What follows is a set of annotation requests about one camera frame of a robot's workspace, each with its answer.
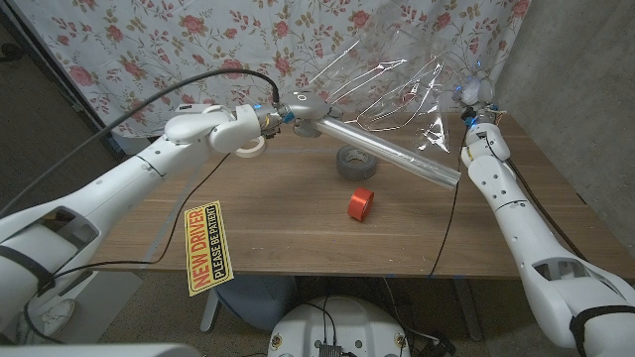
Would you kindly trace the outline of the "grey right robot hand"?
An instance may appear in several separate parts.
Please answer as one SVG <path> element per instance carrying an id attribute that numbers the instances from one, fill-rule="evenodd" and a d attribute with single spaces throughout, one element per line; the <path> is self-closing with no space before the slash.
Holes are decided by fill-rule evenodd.
<path id="1" fill-rule="evenodd" d="M 457 76 L 452 99 L 459 103 L 461 119 L 467 126 L 476 123 L 498 125 L 505 114 L 496 103 L 495 80 L 480 60 Z"/>

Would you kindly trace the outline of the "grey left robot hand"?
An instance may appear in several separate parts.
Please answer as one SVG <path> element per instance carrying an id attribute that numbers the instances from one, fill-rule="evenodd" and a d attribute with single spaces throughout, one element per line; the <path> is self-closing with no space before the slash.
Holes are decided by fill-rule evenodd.
<path id="1" fill-rule="evenodd" d="M 293 125 L 296 135 L 303 138 L 318 138 L 321 132 L 315 122 L 324 118 L 341 119 L 343 111 L 336 105 L 327 103 L 322 97 L 310 91 L 292 92 L 276 106 L 282 121 Z"/>

